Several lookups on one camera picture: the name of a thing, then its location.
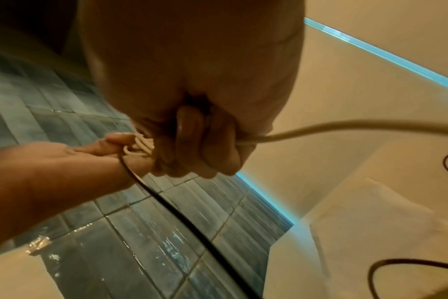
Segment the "blue light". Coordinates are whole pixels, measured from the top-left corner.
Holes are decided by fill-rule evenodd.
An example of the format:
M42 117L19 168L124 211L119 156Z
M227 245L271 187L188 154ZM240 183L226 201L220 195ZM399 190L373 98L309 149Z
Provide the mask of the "blue light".
M429 80L436 82L437 84L440 84L440 85L448 88L448 78L447 77L439 75L438 73L428 70L425 67L419 66L419 65L412 63L404 58L401 58L401 57L391 54L385 50L382 50L380 48L372 46L371 44L361 41L360 39L357 39L355 37L352 37L350 35L342 33L339 30L328 27L328 26L321 24L319 22L316 22L314 20L305 18L304 23L311 27L314 27L318 30L321 30L324 33L330 34L333 37L336 37L340 40L346 41L360 49L363 49L363 50L368 51L372 54L375 54L383 59L393 62L394 64L404 67L412 72L415 72L418 75L421 75Z
M255 184L250 181L248 178L246 178L243 174L237 173L237 175L244 180L255 192L257 192L260 196L262 196L267 203L271 204L277 211L279 211L283 216L285 216L288 221L290 221L292 224L296 224L298 222L298 218L293 216L291 213L288 213L283 207L279 206L277 204L276 200L271 199L268 195L266 195L264 192L262 192L259 188L255 186Z

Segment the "tiled wall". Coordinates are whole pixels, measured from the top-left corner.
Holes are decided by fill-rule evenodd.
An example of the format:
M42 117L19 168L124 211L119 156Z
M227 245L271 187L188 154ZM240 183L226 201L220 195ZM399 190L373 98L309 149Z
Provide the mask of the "tiled wall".
M0 55L0 147L33 141L71 146L107 132L131 132L93 82ZM263 292L270 246L289 222L239 177L205 180L147 175ZM10 240L0 253L39 235L39 251L66 299L244 298L203 246L137 187L82 204Z

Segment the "hand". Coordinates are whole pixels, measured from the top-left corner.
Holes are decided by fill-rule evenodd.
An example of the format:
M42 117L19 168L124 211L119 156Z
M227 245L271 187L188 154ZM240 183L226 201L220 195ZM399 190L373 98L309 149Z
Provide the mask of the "hand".
M79 6L93 76L106 100L154 138L154 174L206 178L242 167L255 147L236 138L272 129L299 68L303 17L303 0Z
M133 180L117 155L134 144L133 134L112 133L79 148L38 142L0 149L0 244L58 213L109 193ZM127 156L140 176L150 158Z

